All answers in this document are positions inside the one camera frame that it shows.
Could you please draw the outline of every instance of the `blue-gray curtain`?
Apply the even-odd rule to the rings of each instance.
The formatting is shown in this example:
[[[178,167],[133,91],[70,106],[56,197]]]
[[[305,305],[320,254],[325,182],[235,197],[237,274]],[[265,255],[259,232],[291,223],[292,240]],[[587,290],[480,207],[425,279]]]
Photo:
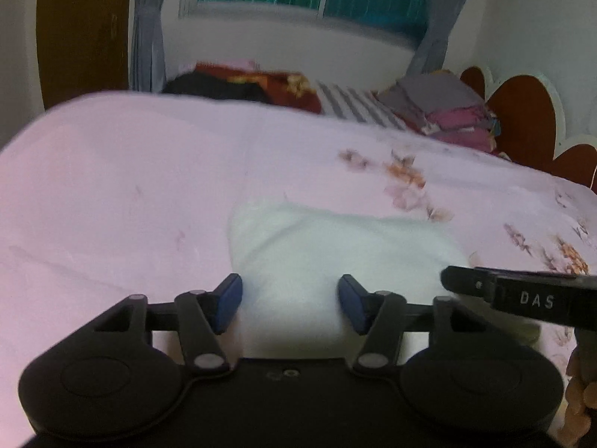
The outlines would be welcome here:
[[[163,0],[135,0],[129,87],[135,91],[159,92],[166,82],[163,56]]]
[[[427,0],[427,32],[408,66],[407,75],[439,70],[444,65],[448,38],[466,0]]]

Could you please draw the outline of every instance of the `white wall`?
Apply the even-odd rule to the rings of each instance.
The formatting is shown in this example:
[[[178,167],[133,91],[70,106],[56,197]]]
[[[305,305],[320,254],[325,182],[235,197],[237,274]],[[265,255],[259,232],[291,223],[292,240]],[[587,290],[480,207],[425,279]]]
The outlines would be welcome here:
[[[488,0],[475,61],[495,80],[544,74],[562,99],[567,135],[597,136],[597,0]]]
[[[35,44],[37,0],[0,0],[0,146],[43,111]]]
[[[413,50],[378,38],[308,24],[178,18],[180,0],[165,0],[162,28],[166,73],[199,60],[252,58],[263,68],[298,70],[311,79],[360,88],[381,88],[402,76]],[[456,25],[446,66],[463,68],[471,59],[486,0],[468,0]]]

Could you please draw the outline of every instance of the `headboard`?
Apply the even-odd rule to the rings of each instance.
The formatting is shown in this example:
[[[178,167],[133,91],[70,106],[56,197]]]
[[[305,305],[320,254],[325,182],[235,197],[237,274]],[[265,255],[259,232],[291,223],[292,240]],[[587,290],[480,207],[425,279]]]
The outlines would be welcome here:
[[[460,79],[499,118],[499,151],[515,163],[567,178],[597,193],[597,138],[566,138],[562,103],[544,76],[518,74],[494,83],[487,68],[475,66]]]

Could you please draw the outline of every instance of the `gray and white striped fabric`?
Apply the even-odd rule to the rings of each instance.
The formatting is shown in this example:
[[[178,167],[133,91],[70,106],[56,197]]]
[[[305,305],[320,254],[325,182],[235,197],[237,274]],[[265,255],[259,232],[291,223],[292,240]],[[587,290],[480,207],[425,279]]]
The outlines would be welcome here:
[[[369,91],[356,91],[336,84],[315,83],[322,114],[347,121],[408,131],[407,125]]]

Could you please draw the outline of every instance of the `wooden door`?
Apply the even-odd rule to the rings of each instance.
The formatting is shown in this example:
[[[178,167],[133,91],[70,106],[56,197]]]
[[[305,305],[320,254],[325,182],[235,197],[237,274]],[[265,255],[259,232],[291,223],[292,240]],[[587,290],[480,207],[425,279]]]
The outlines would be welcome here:
[[[37,52],[46,109],[128,88],[129,0],[38,0]]]

